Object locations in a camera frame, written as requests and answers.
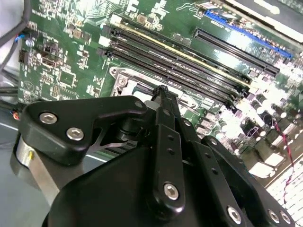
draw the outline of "motherboard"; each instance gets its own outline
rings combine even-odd
[[[230,1],[32,6],[19,53],[21,103],[126,95],[146,101],[166,85],[199,137],[213,135],[244,162],[256,160],[248,169],[260,178],[285,160],[277,127],[290,142],[302,132],[303,45]],[[252,149],[262,152],[255,157]]]

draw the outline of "black ram slot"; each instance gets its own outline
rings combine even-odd
[[[143,62],[141,59],[135,58],[133,56],[129,56],[125,53],[121,53],[116,50],[110,50],[110,51],[108,51],[108,53],[106,53],[106,55],[109,57],[111,57],[111,56],[117,57],[130,64],[137,65],[137,66],[141,67],[142,69],[151,72],[152,74],[161,76],[162,78],[166,79],[166,83],[171,82],[171,83],[175,83],[176,85],[179,85],[179,86],[187,87],[188,89],[190,89],[204,97],[208,97],[212,100],[215,100],[215,101],[225,105],[226,108],[228,108],[228,109],[234,108],[234,105],[231,100],[225,99],[225,98],[222,98],[222,97],[216,96],[216,95],[211,96],[207,91],[204,91],[203,89],[201,89],[199,87],[193,86],[192,84],[190,84],[182,79],[169,76],[169,75],[165,74],[165,72],[163,72],[162,70],[154,67],[153,65]]]
[[[197,76],[193,73],[190,73],[188,70],[184,70],[182,68],[179,67],[172,67],[171,63],[168,61],[164,61],[163,59],[159,59],[157,56],[152,55],[148,52],[145,52],[135,46],[132,45],[128,45],[126,43],[123,42],[117,42],[115,43],[117,47],[122,47],[125,51],[127,52],[133,52],[134,54],[138,55],[138,56],[143,56],[147,59],[150,59],[154,62],[156,62],[159,65],[163,65],[164,67],[169,68],[171,71],[174,71],[176,73],[180,73],[181,76],[184,78],[185,76],[187,77],[186,79],[188,80],[193,80],[194,85],[196,86],[201,86],[199,85],[199,83],[202,84],[202,86],[208,87],[209,89],[213,89],[215,90],[216,93],[218,94],[222,94],[224,96],[228,96],[230,97],[233,101],[235,97],[239,97],[239,95],[233,91],[227,90],[223,87],[219,87],[217,84],[212,84],[209,81],[207,81],[206,79]]]
[[[231,56],[234,56],[240,59],[243,62],[247,62],[251,64],[253,67],[260,71],[264,71],[270,76],[275,77],[279,72],[280,69],[276,68],[275,66],[256,58],[255,56],[235,47],[228,42],[221,40],[214,35],[202,30],[201,28],[196,28],[196,32],[194,34],[194,38],[201,40],[205,43],[208,43],[214,46],[217,50],[226,52]]]
[[[141,38],[133,35],[133,34],[124,34],[123,32],[121,34],[119,34],[119,37],[123,38],[123,39],[127,39],[133,43],[136,43],[138,45],[143,45],[146,47],[149,47],[152,51],[158,52],[160,53],[162,56],[171,59],[172,61],[174,61],[176,64],[179,63],[187,68],[191,68],[194,71],[198,71],[198,73],[201,73],[202,75],[205,75],[206,77],[209,78],[213,78],[218,80],[220,83],[222,83],[223,85],[225,85],[226,87],[230,87],[233,88],[235,90],[237,90],[238,92],[241,92],[243,87],[239,84],[237,84],[236,82],[232,81],[232,80],[228,80],[225,77],[221,76],[220,74],[214,73],[208,69],[203,68],[202,66],[199,66],[195,63],[192,63],[191,61],[184,59],[182,57],[177,56],[176,54],[169,52],[153,43],[147,42],[145,40],[141,40]]]
[[[220,62],[218,62],[214,59],[211,59],[211,58],[207,57],[206,55],[204,55],[204,54],[202,54],[202,53],[200,53],[200,52],[198,52],[194,49],[189,48],[188,46],[185,46],[181,43],[178,43],[177,41],[175,41],[173,39],[170,39],[170,38],[156,32],[156,31],[150,30],[147,27],[142,26],[142,25],[140,25],[140,24],[138,24],[138,23],[136,23],[136,22],[134,22],[134,21],[132,21],[128,18],[123,17],[122,21],[138,28],[138,31],[143,32],[144,34],[146,34],[148,36],[152,35],[152,37],[156,37],[158,40],[162,40],[162,41],[173,44],[175,47],[178,48],[179,51],[182,51],[182,52],[184,52],[186,54],[189,54],[193,57],[195,57],[195,55],[198,56],[201,61],[204,61],[205,63],[209,64],[210,66],[212,66],[214,68],[217,68],[217,69],[220,69],[220,70],[222,70],[226,73],[229,73],[231,76],[233,76],[235,78],[238,78],[238,79],[242,80],[245,83],[250,83],[251,82],[251,79],[248,76],[246,76],[246,75],[244,75],[244,74],[242,74],[242,73],[240,73],[240,72],[238,72],[238,71],[236,71],[236,70],[234,70],[234,69],[232,69],[232,68],[230,68],[226,65],[223,65],[222,63],[220,63]]]

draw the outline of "black mechanical arm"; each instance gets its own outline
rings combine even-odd
[[[200,141],[166,87],[146,103],[134,96],[35,103],[19,131],[13,156],[51,205],[44,227],[295,226],[217,139]],[[129,140],[137,147],[83,174],[87,153]]]

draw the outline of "blue pcie slot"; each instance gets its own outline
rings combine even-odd
[[[258,37],[252,35],[251,33],[247,32],[247,31],[245,31],[244,29],[238,28],[238,27],[233,26],[233,25],[229,25],[228,21],[226,19],[221,18],[221,17],[219,17],[217,15],[214,15],[214,14],[212,14],[208,10],[205,12],[205,15],[208,16],[210,19],[212,19],[212,20],[214,20],[214,21],[216,21],[216,22],[218,22],[218,23],[220,23],[220,24],[222,24],[222,25],[224,25],[224,26],[226,26],[226,27],[228,27],[228,28],[230,28],[230,29],[232,29],[234,31],[237,31],[237,32],[240,32],[241,34],[246,35],[250,39],[258,42],[259,44],[261,44],[261,45],[263,45],[263,46],[265,46],[265,47],[267,47],[267,48],[269,48],[271,50],[276,51],[277,53],[281,54],[284,57],[287,57],[287,58],[292,58],[293,57],[293,55],[291,53],[286,52],[284,50],[281,50],[280,48],[273,47],[272,45],[268,44],[267,42],[259,39]]]

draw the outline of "red wire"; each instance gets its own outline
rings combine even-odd
[[[286,204],[286,199],[285,199],[285,196],[286,196],[286,188],[287,186],[291,183],[291,180],[292,180],[292,177],[293,177],[293,174],[294,174],[294,160],[293,160],[293,156],[292,156],[292,152],[287,144],[287,139],[286,139],[286,135],[284,133],[281,132],[281,129],[280,127],[278,126],[277,123],[275,123],[275,127],[276,127],[276,130],[282,134],[282,137],[283,137],[283,141],[286,145],[286,150],[287,150],[287,154],[288,154],[288,157],[291,161],[291,165],[292,165],[292,168],[293,168],[293,171],[292,173],[290,174],[288,180],[286,181],[286,184],[285,184],[285,187],[284,187],[284,193],[283,193],[283,200],[284,200],[284,205]]]

